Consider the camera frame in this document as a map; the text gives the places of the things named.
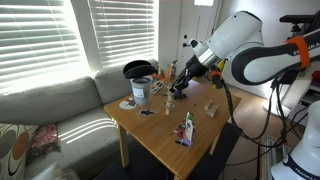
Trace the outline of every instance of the doorway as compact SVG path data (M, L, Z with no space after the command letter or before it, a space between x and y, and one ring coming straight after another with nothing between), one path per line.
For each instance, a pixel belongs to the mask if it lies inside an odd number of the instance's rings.
M194 5L195 0L182 0L177 54L177 73L180 73L193 56L189 40L204 42L217 27L221 0L214 0L212 6Z

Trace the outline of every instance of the window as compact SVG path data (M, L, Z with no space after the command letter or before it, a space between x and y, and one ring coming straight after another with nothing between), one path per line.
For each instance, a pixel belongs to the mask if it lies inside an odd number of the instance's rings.
M0 93L87 75L71 3L0 0Z
M103 68L158 57L157 0L88 0Z

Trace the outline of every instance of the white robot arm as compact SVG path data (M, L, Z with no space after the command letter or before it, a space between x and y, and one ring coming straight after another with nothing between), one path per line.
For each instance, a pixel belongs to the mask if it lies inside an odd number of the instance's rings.
M190 45L195 55L170 91L181 91L192 77L203 75L226 58L232 63L234 78L246 85L259 85L320 61L320 29L277 47L263 47L261 27L259 18L241 11L229 17L204 43L192 39ZM272 167L275 179L320 179L319 109L320 101L310 106L304 137L289 156L290 163L284 160Z

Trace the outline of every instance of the gray sofa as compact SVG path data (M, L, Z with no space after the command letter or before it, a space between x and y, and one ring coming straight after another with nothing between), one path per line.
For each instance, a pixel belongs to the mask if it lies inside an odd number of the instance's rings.
M61 152L36 158L26 166L25 179L54 162L90 179L119 157L116 122L103 105L132 92L122 69L0 97L0 123L58 127Z

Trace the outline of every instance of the table leg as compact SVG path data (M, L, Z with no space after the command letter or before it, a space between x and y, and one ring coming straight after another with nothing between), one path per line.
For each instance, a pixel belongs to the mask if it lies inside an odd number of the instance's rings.
M212 145L211 145L211 148L210 148L210 152L209 152L210 155L213 155L213 151L216 148L220 133L221 133L221 131L218 133L218 135L216 136L216 138L214 138L214 140L212 142Z
M118 124L118 130L119 130L119 142L120 142L120 154L121 154L122 167L127 167L129 165L127 131L119 124Z

